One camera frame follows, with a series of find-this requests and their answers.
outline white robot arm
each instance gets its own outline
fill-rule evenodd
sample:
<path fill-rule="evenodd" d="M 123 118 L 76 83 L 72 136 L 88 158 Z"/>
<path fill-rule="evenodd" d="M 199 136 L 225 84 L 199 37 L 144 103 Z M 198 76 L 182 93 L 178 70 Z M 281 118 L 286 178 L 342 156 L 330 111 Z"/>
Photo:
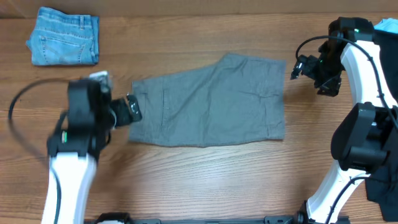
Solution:
<path fill-rule="evenodd" d="M 141 120 L 137 99 L 111 99 L 105 71 L 89 79 L 69 82 L 68 128 L 61 116 L 47 141 L 50 157 L 49 189 L 42 223 L 82 224 L 100 151 L 110 142 L 110 130 Z"/>
<path fill-rule="evenodd" d="M 387 104 L 390 108 L 394 105 L 397 106 L 397 102 L 390 94 L 381 68 L 379 58 L 380 46 L 368 41 L 359 40 L 356 43 L 373 57 L 379 72 L 382 92 L 384 93 Z M 347 71 L 353 104 L 371 102 L 374 106 L 383 107 L 380 101 L 372 65 L 365 54 L 351 44 L 347 44 L 341 54 L 341 64 L 343 64 Z M 333 161 L 329 172 L 321 183 L 321 186 L 317 192 L 307 200 L 306 206 L 308 217 L 315 220 L 317 223 L 325 223 L 326 218 L 330 213 L 330 207 L 333 205 L 333 202 L 336 200 L 337 195 L 343 187 L 354 177 L 369 176 L 370 174 L 367 174 L 365 170 L 342 170 L 339 162 Z M 351 184 L 339 199 L 335 211 L 331 216 L 330 223 L 336 223 L 340 210 L 361 182 L 363 182 L 363 180 L 357 180 L 354 184 Z"/>

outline gray shorts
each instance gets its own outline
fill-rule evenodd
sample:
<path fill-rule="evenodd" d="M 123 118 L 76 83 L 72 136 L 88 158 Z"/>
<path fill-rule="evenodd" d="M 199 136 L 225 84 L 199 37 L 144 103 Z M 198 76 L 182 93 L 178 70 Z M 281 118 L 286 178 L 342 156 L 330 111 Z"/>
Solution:
<path fill-rule="evenodd" d="M 285 136 L 285 61 L 228 54 L 209 67 L 132 83 L 130 141 L 224 146 Z"/>

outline green light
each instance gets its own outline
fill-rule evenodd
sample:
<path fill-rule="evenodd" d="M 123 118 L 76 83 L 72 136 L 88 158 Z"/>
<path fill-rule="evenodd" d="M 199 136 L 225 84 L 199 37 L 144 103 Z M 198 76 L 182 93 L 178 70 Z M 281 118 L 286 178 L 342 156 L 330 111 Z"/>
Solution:
<path fill-rule="evenodd" d="M 68 133 L 66 131 L 62 131 L 61 142 L 67 143 L 68 141 Z"/>

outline wooden table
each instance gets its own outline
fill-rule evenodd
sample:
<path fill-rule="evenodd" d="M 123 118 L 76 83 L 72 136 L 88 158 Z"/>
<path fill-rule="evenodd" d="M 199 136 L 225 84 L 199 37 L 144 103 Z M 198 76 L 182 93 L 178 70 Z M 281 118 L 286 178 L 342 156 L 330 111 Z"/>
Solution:
<path fill-rule="evenodd" d="M 130 91 L 133 80 L 200 68 L 227 52 L 287 61 L 285 140 L 167 148 L 128 142 L 127 128 L 117 130 L 101 154 L 86 218 L 116 211 L 163 220 L 293 214 L 329 169 L 331 136 L 352 107 L 345 74 L 334 98 L 316 95 L 309 78 L 290 81 L 294 52 L 305 39 L 327 34 L 338 16 L 377 23 L 398 13 L 101 18 L 98 65 L 48 68 L 32 66 L 25 46 L 35 21 L 0 20 L 0 223 L 39 223 L 47 193 L 47 169 L 11 138 L 6 123 L 9 103 L 22 87 L 109 70 L 115 98 Z M 309 43 L 302 53 L 318 55 L 321 43 Z M 16 105 L 16 124 L 43 155 L 66 106 L 66 85 L 40 86 Z M 378 205 L 366 200 L 364 184 L 341 214 L 353 223 L 383 222 Z"/>

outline waistband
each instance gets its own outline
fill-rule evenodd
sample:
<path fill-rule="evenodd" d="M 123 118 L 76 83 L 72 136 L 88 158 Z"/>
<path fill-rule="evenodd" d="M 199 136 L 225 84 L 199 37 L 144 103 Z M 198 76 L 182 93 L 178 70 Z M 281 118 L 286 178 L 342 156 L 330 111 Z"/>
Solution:
<path fill-rule="evenodd" d="M 271 58 L 264 58 L 264 57 L 257 57 L 257 56 L 249 56 L 249 55 L 241 55 L 235 53 L 228 53 L 223 56 L 223 58 L 218 63 L 223 62 L 236 62 L 241 63 L 243 60 L 255 60 L 260 62 L 267 62 L 267 63 L 281 63 L 286 64 L 285 60 L 278 60 L 278 59 L 271 59 Z"/>
<path fill-rule="evenodd" d="M 39 16 L 44 19 L 56 20 L 66 24 L 91 27 L 90 15 L 67 15 L 49 7 L 40 7 L 37 17 L 39 18 Z"/>

